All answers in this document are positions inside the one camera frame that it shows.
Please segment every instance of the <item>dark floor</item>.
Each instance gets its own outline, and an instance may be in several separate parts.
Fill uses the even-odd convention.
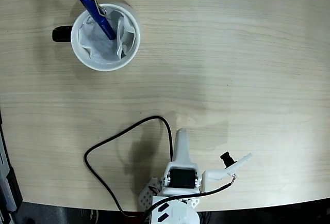
[[[90,210],[22,203],[14,218],[16,224],[33,223],[31,219],[35,224],[95,224],[96,211],[91,215]],[[262,209],[205,212],[202,219],[201,224],[330,224],[330,199]],[[97,223],[139,224],[139,221],[124,219],[115,211],[98,211]]]

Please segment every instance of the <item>white object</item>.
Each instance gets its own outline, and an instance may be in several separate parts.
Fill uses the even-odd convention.
[[[166,197],[153,197],[153,204]],[[152,212],[151,224],[200,224],[197,212],[177,200],[164,203]]]
[[[103,64],[118,62],[122,54],[127,55],[135,40],[135,29],[128,17],[121,11],[105,8],[106,18],[117,34],[109,40],[95,20],[88,16],[78,32],[79,44],[85,48],[91,60]]]
[[[185,195],[200,193],[199,187],[201,184],[202,190],[205,192],[210,181],[221,180],[228,175],[235,177],[236,170],[243,166],[251,157],[252,155],[248,154],[223,170],[206,170],[202,177],[198,165],[190,159],[187,132],[185,129],[180,129],[176,132],[173,161],[169,162],[165,169],[164,176],[161,180],[162,184],[159,183],[157,178],[151,178],[139,196],[139,204],[146,210],[151,206],[151,197],[152,204],[155,204],[167,197],[182,195],[182,198],[179,200],[166,202],[154,209],[151,213],[151,224],[200,224],[200,218],[194,210],[199,204],[200,198],[185,198]],[[169,187],[172,180],[172,169],[195,171],[194,188]]]
[[[123,13],[125,16],[127,16],[130,24],[134,28],[135,40],[133,42],[133,45],[131,46],[131,49],[128,49],[129,51],[127,51],[127,55],[123,56],[119,61],[110,61],[109,63],[103,63],[102,61],[92,60],[90,58],[89,52],[79,44],[78,36],[79,29],[81,28],[83,22],[86,21],[89,16],[88,11],[86,10],[79,15],[79,17],[73,24],[71,31],[71,45],[77,58],[87,67],[97,71],[114,71],[127,65],[136,55],[141,41],[141,25],[135,11],[126,4],[100,4],[100,6],[106,9],[109,8]]]
[[[227,167],[223,170],[205,170],[203,173],[203,181],[202,181],[202,192],[209,192],[208,184],[211,181],[218,181],[222,180],[226,176],[233,176],[235,177],[236,171],[241,168],[248,160],[252,157],[252,154],[249,153],[248,155],[241,158],[239,161],[235,162],[231,166]]]
[[[170,171],[171,169],[191,169],[196,172],[196,182],[194,189],[180,189],[180,188],[170,188],[169,180],[170,180]],[[193,163],[190,159],[189,155],[189,147],[188,147],[188,135],[185,129],[179,129],[176,132],[175,136],[175,144],[174,144],[174,153],[173,153],[173,161],[169,162],[166,166],[164,177],[163,177],[163,189],[160,193],[161,196],[176,196],[182,194],[194,194],[199,193],[199,186],[201,185],[202,175],[201,171],[196,163]]]
[[[153,196],[156,196],[161,190],[157,178],[151,178],[139,195],[139,205],[143,211],[149,209],[153,202]]]

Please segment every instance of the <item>pen clip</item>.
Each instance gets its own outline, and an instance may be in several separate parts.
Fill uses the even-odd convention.
[[[97,7],[97,11],[98,11],[99,15],[105,17],[105,15],[107,14],[106,9],[104,9],[104,8],[101,7],[101,6],[99,6],[97,0],[90,0],[90,1],[94,1],[94,2],[95,2],[96,7]]]

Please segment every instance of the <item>blue pen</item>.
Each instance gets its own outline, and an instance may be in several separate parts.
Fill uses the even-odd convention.
[[[97,24],[101,27],[104,33],[110,40],[116,39],[116,34],[113,31],[111,25],[109,24],[106,15],[106,10],[100,7],[97,3],[97,0],[80,0],[84,5],[86,10],[92,16],[92,18],[97,22]]]

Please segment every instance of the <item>white tissue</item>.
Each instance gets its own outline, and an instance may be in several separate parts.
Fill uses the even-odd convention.
[[[89,52],[92,60],[100,63],[120,61],[129,53],[135,40],[135,29],[128,17],[111,8],[106,11],[106,18],[117,34],[115,40],[109,40],[91,16],[84,20],[78,32],[79,44]]]

